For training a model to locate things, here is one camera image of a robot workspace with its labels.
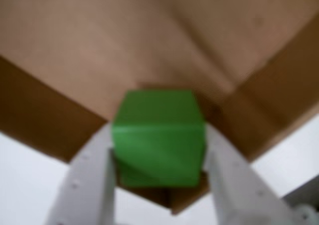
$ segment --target green cube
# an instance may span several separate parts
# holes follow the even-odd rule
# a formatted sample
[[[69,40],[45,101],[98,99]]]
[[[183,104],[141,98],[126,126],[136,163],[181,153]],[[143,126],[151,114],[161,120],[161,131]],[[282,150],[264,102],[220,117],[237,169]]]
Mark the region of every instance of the green cube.
[[[191,91],[128,92],[112,126],[123,185],[196,186],[205,150],[204,125]]]

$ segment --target white background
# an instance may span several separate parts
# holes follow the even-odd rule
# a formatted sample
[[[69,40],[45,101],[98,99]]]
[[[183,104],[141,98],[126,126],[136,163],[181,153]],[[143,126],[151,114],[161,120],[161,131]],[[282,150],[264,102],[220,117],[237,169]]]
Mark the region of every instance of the white background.
[[[278,196],[319,174],[319,115],[252,164]],[[0,134],[0,225],[42,225],[68,166]],[[116,220],[130,225],[216,224],[211,194],[177,217],[121,189]]]

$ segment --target cardboard box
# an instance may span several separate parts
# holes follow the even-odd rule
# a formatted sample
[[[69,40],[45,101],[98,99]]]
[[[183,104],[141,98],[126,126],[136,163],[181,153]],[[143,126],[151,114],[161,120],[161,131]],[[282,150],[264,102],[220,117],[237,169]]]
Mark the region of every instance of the cardboard box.
[[[62,161],[131,89],[192,89],[249,160],[317,112],[319,0],[0,2],[0,130]],[[208,191],[133,192],[176,214]]]

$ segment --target brown cardboard wall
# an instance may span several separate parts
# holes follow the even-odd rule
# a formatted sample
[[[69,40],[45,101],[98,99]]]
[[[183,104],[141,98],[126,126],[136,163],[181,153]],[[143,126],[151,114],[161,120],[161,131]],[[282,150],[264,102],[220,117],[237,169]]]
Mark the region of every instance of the brown cardboard wall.
[[[249,160],[256,159],[319,112],[319,15],[217,109],[206,105],[208,121]],[[209,191],[171,193],[173,213]]]

